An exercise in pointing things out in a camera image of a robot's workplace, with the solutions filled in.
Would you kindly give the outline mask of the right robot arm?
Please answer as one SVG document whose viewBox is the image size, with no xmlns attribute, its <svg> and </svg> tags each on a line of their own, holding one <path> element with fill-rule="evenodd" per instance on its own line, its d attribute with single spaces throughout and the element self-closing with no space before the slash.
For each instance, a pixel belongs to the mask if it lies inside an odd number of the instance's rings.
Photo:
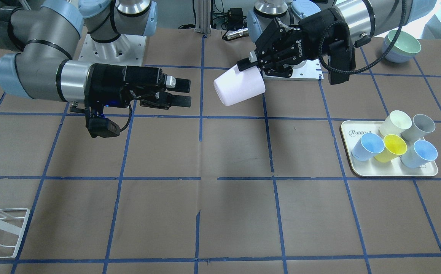
<svg viewBox="0 0 441 274">
<path fill-rule="evenodd" d="M 133 58 L 128 36 L 156 31 L 152 0 L 0 0 L 0 86 L 9 94 L 105 107 L 190 107 L 190 81 L 160 68 L 119 65 Z"/>
</svg>

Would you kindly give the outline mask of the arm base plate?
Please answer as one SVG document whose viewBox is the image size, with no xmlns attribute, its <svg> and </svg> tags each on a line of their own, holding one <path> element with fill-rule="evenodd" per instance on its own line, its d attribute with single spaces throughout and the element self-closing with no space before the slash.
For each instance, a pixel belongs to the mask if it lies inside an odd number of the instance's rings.
<svg viewBox="0 0 441 274">
<path fill-rule="evenodd" d="M 262 72 L 264 80 L 300 80 L 300 81 L 318 81 L 323 80 L 323 73 L 319 60 L 305 60 L 300 64 L 292 66 L 293 72 L 289 78 L 275 77 L 266 75 Z"/>
<path fill-rule="evenodd" d="M 78 60 L 93 64 L 142 66 L 147 37 L 121 35 L 111 43 L 98 43 L 86 35 Z"/>
</svg>

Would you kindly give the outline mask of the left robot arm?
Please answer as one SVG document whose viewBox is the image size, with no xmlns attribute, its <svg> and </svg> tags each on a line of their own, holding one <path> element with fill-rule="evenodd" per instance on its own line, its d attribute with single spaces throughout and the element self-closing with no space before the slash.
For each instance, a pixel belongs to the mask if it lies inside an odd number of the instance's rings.
<svg viewBox="0 0 441 274">
<path fill-rule="evenodd" d="M 297 22 L 286 17 L 284 0 L 255 2 L 253 16 L 248 17 L 248 31 L 255 50 L 237 62 L 245 71 L 257 67 L 266 76 L 289 78 L 293 66 L 306 60 L 329 57 L 321 66 L 329 71 L 330 83 L 349 80 L 381 61 L 356 69 L 354 52 L 381 33 L 401 28 L 427 15 L 435 0 L 346 0 L 306 17 L 294 14 Z"/>
</svg>

